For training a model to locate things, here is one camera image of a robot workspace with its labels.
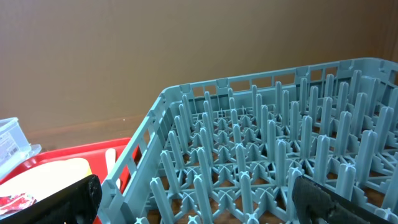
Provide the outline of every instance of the dish rack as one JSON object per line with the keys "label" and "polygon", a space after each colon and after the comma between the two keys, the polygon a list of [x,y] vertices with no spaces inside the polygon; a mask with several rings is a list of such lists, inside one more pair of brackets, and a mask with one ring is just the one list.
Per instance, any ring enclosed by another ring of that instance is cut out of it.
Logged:
{"label": "dish rack", "polygon": [[[158,210],[164,224],[217,223],[225,213],[295,223],[292,189],[306,175],[398,222],[397,71],[358,58],[166,88],[102,184],[98,216],[153,223]],[[369,190],[384,195],[380,205]]]}

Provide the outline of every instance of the blue plastic spike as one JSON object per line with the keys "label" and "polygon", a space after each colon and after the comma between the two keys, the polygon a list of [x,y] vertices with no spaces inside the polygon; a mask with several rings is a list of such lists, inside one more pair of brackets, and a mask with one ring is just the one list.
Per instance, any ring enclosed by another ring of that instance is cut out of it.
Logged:
{"label": "blue plastic spike", "polygon": [[389,127],[391,125],[394,110],[390,107],[383,106],[380,111],[374,132],[377,133],[376,151],[382,153],[386,145]]}
{"label": "blue plastic spike", "polygon": [[236,107],[235,107],[235,99],[234,98],[230,98],[229,99],[229,109],[231,110],[231,109],[236,109]]}
{"label": "blue plastic spike", "polygon": [[207,155],[207,161],[209,162],[209,166],[213,167],[213,146],[210,144],[210,139],[209,135],[207,133],[206,128],[201,128],[200,129],[200,137],[201,137],[201,143],[203,147],[205,148],[206,155]]}
{"label": "blue plastic spike", "polygon": [[232,133],[234,136],[234,143],[242,143],[241,127],[238,124],[233,124]]}
{"label": "blue plastic spike", "polygon": [[388,186],[386,196],[384,196],[382,208],[390,208],[395,214],[398,212],[398,165],[394,169],[394,174],[391,177],[390,185]]}
{"label": "blue plastic spike", "polygon": [[213,114],[213,104],[211,103],[210,93],[208,91],[205,92],[205,100],[209,102],[211,114]]}
{"label": "blue plastic spike", "polygon": [[349,95],[348,102],[352,105],[356,104],[356,98],[359,90],[359,84],[361,83],[362,71],[355,70],[353,77],[351,78],[351,83],[349,84]]}
{"label": "blue plastic spike", "polygon": [[150,189],[154,194],[157,208],[159,209],[160,215],[162,216],[164,223],[174,223],[174,215],[172,207],[167,200],[166,192],[163,188],[162,181],[160,178],[152,178],[150,182]]}
{"label": "blue plastic spike", "polygon": [[316,183],[320,185],[324,185],[326,181],[329,148],[329,137],[318,136],[317,154],[315,156],[315,173],[313,179]]}
{"label": "blue plastic spike", "polygon": [[312,124],[315,124],[317,120],[317,112],[318,112],[318,87],[313,86],[310,90],[310,107],[308,109],[308,115],[312,118]]}
{"label": "blue plastic spike", "polygon": [[380,79],[371,77],[362,77],[367,81],[366,92],[368,94],[368,101],[366,102],[365,114],[372,116],[374,113],[374,107],[376,106],[377,94],[380,85]]}
{"label": "blue plastic spike", "polygon": [[202,175],[195,175],[193,185],[197,193],[198,204],[200,208],[200,215],[204,223],[213,223],[213,213],[211,212],[208,191],[206,189],[205,181],[202,180]]}
{"label": "blue plastic spike", "polygon": [[207,192],[213,190],[213,181],[211,180],[211,173],[209,168],[209,163],[207,161],[206,152],[204,148],[200,147],[197,150],[198,160],[200,166],[200,172],[202,174],[203,183],[206,186]]}
{"label": "blue plastic spike", "polygon": [[178,182],[177,175],[175,174],[175,169],[169,152],[167,150],[163,150],[162,153],[160,153],[160,157],[162,158],[164,171],[166,173],[167,180],[170,185],[170,191],[173,194],[179,193],[180,183]]}
{"label": "blue plastic spike", "polygon": [[333,96],[333,83],[335,82],[335,76],[333,74],[329,74],[326,76],[326,84],[325,84],[325,94],[323,97],[332,97]]}
{"label": "blue plastic spike", "polygon": [[390,223],[398,224],[398,216],[392,213],[390,208],[387,209],[377,208],[375,209],[374,214],[389,221]]}
{"label": "blue plastic spike", "polygon": [[256,113],[257,113],[257,105],[256,105],[256,95],[257,95],[257,86],[252,85],[251,86],[251,104],[253,107],[253,116],[256,118]]}
{"label": "blue plastic spike", "polygon": [[282,111],[282,83],[276,82],[275,84],[275,108],[276,115]]}
{"label": "blue plastic spike", "polygon": [[355,158],[356,180],[360,185],[365,184],[368,180],[376,141],[377,133],[374,131],[366,130],[362,133],[359,152]]}
{"label": "blue plastic spike", "polygon": [[246,214],[246,224],[260,224],[257,219],[257,213]]}
{"label": "blue plastic spike", "polygon": [[256,123],[257,129],[261,129],[261,106],[262,106],[262,96],[261,94],[256,95]]}
{"label": "blue plastic spike", "polygon": [[187,117],[187,115],[185,114],[184,105],[179,105],[178,108],[179,108],[179,110],[180,110],[181,121],[182,121],[184,130],[185,130],[187,136],[191,136],[191,127],[189,126],[188,117]]}
{"label": "blue plastic spike", "polygon": [[214,133],[214,126],[213,123],[210,121],[210,118],[207,113],[202,114],[203,118],[203,124],[207,130],[207,135],[209,139],[209,143],[211,146],[211,150],[213,150],[213,143],[214,143],[214,138],[213,138],[213,133]]}
{"label": "blue plastic spike", "polygon": [[232,88],[228,88],[228,98],[233,98],[234,97],[234,91]]}
{"label": "blue plastic spike", "polygon": [[394,114],[391,119],[390,131],[395,131],[398,119],[398,88],[393,89],[388,106],[394,109]]}
{"label": "blue plastic spike", "polygon": [[347,96],[348,96],[348,83],[342,82],[340,83],[340,87],[338,90],[336,116],[338,116],[341,112],[346,110]]}
{"label": "blue plastic spike", "polygon": [[299,138],[299,103],[292,102],[290,108],[290,140],[296,141]]}
{"label": "blue plastic spike", "polygon": [[345,155],[345,151],[348,146],[349,136],[349,125],[351,124],[351,113],[343,111],[340,114],[340,121],[338,123],[336,145],[335,145],[335,156]]}
{"label": "blue plastic spike", "polygon": [[249,172],[240,172],[239,180],[241,183],[243,213],[253,213],[253,199]]}
{"label": "blue plastic spike", "polygon": [[244,155],[244,147],[242,144],[235,145],[236,160],[238,164],[238,171],[246,171],[246,156]]}
{"label": "blue plastic spike", "polygon": [[289,91],[282,92],[282,125],[289,125]]}
{"label": "blue plastic spike", "polygon": [[232,125],[238,124],[238,112],[236,112],[236,109],[231,110],[231,122]]}
{"label": "blue plastic spike", "polygon": [[308,159],[311,153],[311,133],[312,133],[312,118],[310,116],[303,117],[303,125],[301,128],[301,144],[300,144],[300,158]]}
{"label": "blue plastic spike", "polygon": [[137,218],[135,224],[149,224],[149,222],[148,219],[144,217],[144,218]]}
{"label": "blue plastic spike", "polygon": [[174,118],[175,127],[177,128],[178,138],[182,146],[182,151],[187,153],[188,151],[188,137],[187,132],[184,130],[183,124],[181,122],[180,116]]}
{"label": "blue plastic spike", "polygon": [[172,146],[172,150],[173,150],[173,154],[174,154],[175,167],[177,169],[183,169],[184,168],[184,159],[182,158],[181,147],[180,147],[180,144],[178,143],[175,131],[169,132],[169,139],[170,139],[170,144]]}
{"label": "blue plastic spike", "polygon": [[205,107],[205,112],[209,114],[210,123],[213,124],[214,122],[213,110],[210,108],[209,102],[205,100],[205,102],[203,102],[203,106]]}
{"label": "blue plastic spike", "polygon": [[265,144],[267,142],[267,128],[268,128],[268,106],[261,106],[261,140]]}
{"label": "blue plastic spike", "polygon": [[307,79],[302,78],[300,81],[300,114],[303,115],[305,114],[307,110]]}
{"label": "blue plastic spike", "polygon": [[275,179],[276,185],[282,187],[286,185],[286,144],[283,140],[276,140],[276,155],[275,155]]}
{"label": "blue plastic spike", "polygon": [[349,201],[353,194],[355,172],[355,167],[351,164],[341,164],[338,170],[336,193]]}
{"label": "blue plastic spike", "polygon": [[333,100],[330,97],[325,97],[323,99],[320,134],[324,134],[327,136],[330,135],[330,118],[331,118],[332,103]]}
{"label": "blue plastic spike", "polygon": [[275,142],[276,142],[276,127],[275,121],[269,120],[268,121],[268,131],[267,131],[267,155],[268,161],[274,162],[275,161]]}
{"label": "blue plastic spike", "polygon": [[189,215],[188,224],[201,224],[199,215],[195,215],[194,217]]}
{"label": "blue plastic spike", "polygon": [[355,101],[353,119],[351,120],[351,134],[359,137],[362,131],[363,119],[365,115],[365,105],[367,101],[366,93],[358,93]]}
{"label": "blue plastic spike", "polygon": [[193,120],[192,120],[191,107],[189,106],[188,97],[185,94],[182,95],[182,103],[184,104],[185,114],[187,115],[189,120],[189,126],[192,126]]}
{"label": "blue plastic spike", "polygon": [[296,208],[294,207],[293,203],[293,187],[294,187],[294,182],[296,181],[296,178],[301,176],[302,173],[299,171],[298,168],[293,168],[291,167],[289,169],[289,183],[287,184],[287,216],[290,221],[295,220],[297,218],[296,214]]}

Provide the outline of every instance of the clear plastic container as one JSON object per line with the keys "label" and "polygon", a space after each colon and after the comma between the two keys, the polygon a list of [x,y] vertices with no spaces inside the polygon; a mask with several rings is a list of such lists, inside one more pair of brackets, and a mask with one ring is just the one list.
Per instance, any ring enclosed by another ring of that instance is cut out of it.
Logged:
{"label": "clear plastic container", "polygon": [[18,118],[0,120],[0,180],[26,159],[37,155],[42,147],[30,145]]}

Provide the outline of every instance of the blue dish rack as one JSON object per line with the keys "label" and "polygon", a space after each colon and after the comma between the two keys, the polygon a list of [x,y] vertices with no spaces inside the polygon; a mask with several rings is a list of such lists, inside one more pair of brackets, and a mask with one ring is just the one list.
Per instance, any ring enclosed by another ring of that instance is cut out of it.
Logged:
{"label": "blue dish rack", "polygon": [[[271,213],[297,223],[292,188],[306,175],[398,222],[397,71],[397,63],[358,58],[166,88],[104,181],[98,216],[152,223],[148,213],[158,210],[161,223],[194,224],[229,212],[264,223]],[[122,194],[116,179],[125,167]],[[381,205],[368,202],[368,189],[384,195]]]}

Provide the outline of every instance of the barcode label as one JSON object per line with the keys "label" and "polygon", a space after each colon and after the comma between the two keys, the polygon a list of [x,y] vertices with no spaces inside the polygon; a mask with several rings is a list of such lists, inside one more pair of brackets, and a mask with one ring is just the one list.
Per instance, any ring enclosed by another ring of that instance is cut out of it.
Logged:
{"label": "barcode label", "polygon": [[19,151],[19,148],[10,133],[0,135],[0,166],[17,151]]}

